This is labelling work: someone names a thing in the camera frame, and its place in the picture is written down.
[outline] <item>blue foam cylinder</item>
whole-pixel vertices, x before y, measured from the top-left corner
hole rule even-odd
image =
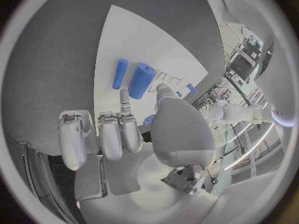
[[[121,87],[128,63],[129,62],[126,59],[119,59],[112,84],[113,89],[118,90]]]
[[[152,67],[139,63],[128,88],[129,96],[135,100],[141,99],[155,75]]]
[[[187,87],[188,87],[189,90],[192,92],[192,94],[194,94],[194,95],[197,94],[197,90],[192,86],[191,83],[190,83],[189,85],[187,85]]]

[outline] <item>blue object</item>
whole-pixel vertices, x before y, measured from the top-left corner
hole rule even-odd
[[[144,126],[147,126],[149,123],[151,123],[153,117],[154,117],[154,114],[152,114],[149,117],[145,118],[145,120],[143,121]]]
[[[127,70],[128,67],[128,61],[125,59],[119,59],[119,62],[117,64],[117,69],[115,72],[115,76],[114,76],[114,80],[113,80],[113,84],[112,84],[112,88],[115,90],[118,90],[123,82],[123,78],[125,75],[125,72]]]
[[[182,94],[179,91],[177,91],[176,93],[177,93],[177,96],[182,97]]]
[[[155,75],[152,67],[139,63],[128,88],[129,96],[135,100],[141,99]]]
[[[187,85],[187,87],[189,88],[189,90],[196,95],[197,94],[197,90],[192,86],[192,84],[190,83],[189,85]]]

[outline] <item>white panel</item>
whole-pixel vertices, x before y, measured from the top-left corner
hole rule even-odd
[[[167,76],[163,82],[168,83],[173,77],[181,79],[174,85],[174,91],[180,91],[182,98],[190,90],[186,86],[191,83],[194,87],[207,75],[205,68],[178,41],[162,29],[146,19],[112,5],[107,15],[98,48],[94,102],[95,116],[100,112],[120,111],[119,90],[112,88],[115,70],[119,58],[129,61],[122,88],[127,89],[138,63],[146,63],[156,71]],[[152,85],[140,100],[131,98],[132,112],[138,125],[146,117],[155,114],[154,105],[156,92],[149,92]]]

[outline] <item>large blue cylinder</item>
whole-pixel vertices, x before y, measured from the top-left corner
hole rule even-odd
[[[118,90],[121,87],[128,63],[129,62],[125,59],[119,59],[112,84],[113,89]]]
[[[152,67],[139,63],[128,88],[130,97],[141,99],[155,75],[156,71]]]

